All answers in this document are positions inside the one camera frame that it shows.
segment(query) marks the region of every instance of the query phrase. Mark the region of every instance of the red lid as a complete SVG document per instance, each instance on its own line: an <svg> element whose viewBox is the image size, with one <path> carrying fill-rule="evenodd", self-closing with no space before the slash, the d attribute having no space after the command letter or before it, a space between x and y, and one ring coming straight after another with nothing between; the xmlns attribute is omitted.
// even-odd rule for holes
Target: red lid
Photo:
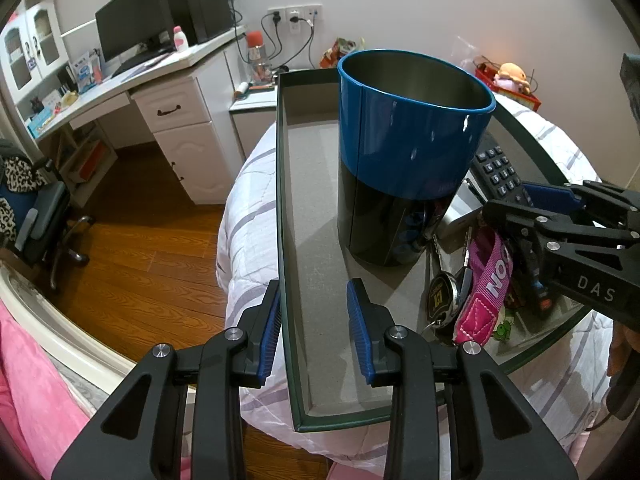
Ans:
<svg viewBox="0 0 640 480"><path fill-rule="evenodd" d="M252 30L246 34L246 44L249 48L264 44L262 33L259 30Z"/></svg>

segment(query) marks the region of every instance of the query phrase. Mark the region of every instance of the keychain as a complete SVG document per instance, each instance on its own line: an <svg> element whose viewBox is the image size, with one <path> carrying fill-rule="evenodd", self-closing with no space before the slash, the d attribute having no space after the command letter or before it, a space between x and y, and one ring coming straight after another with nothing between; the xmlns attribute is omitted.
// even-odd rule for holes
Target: keychain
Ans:
<svg viewBox="0 0 640 480"><path fill-rule="evenodd" d="M466 232L463 265L455 276L446 270L442 270L442 257L438 241L435 236L432 238L433 251L438 259L439 272L436 277L431 280L429 286L429 293L427 294L427 319L429 319L430 322L423 329L423 332L427 328L434 328L435 330L443 329L455 321L460 312L460 308L465 303L471 291L473 271L469 267L469 245L471 243L472 232L473 228L470 226Z"/></svg>

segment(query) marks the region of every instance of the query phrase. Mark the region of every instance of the pink lanyard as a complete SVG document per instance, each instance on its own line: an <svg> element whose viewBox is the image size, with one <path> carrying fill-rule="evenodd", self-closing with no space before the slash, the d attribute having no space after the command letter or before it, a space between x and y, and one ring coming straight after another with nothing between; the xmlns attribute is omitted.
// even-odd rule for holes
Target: pink lanyard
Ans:
<svg viewBox="0 0 640 480"><path fill-rule="evenodd" d="M456 320L453 342L460 345L475 341L484 345L494 331L507 294L513 260L498 233L482 227L469 247L469 266L474 284Z"/></svg>

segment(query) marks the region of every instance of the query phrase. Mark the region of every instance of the pink blanket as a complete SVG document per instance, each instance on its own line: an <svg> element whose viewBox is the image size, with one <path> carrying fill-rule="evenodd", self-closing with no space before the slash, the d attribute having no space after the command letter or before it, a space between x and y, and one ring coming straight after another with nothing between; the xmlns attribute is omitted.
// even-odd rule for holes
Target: pink blanket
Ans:
<svg viewBox="0 0 640 480"><path fill-rule="evenodd" d="M0 301L0 420L47 480L88 417L40 345Z"/></svg>

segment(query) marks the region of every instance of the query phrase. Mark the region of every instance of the remote control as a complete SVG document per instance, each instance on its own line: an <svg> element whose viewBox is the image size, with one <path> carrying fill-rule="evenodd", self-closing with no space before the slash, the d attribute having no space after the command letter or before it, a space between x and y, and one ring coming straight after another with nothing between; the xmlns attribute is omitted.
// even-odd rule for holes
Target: remote control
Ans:
<svg viewBox="0 0 640 480"><path fill-rule="evenodd" d="M509 157L489 132L485 132L480 139L480 146L471 163L471 172L487 200L533 206Z"/></svg>

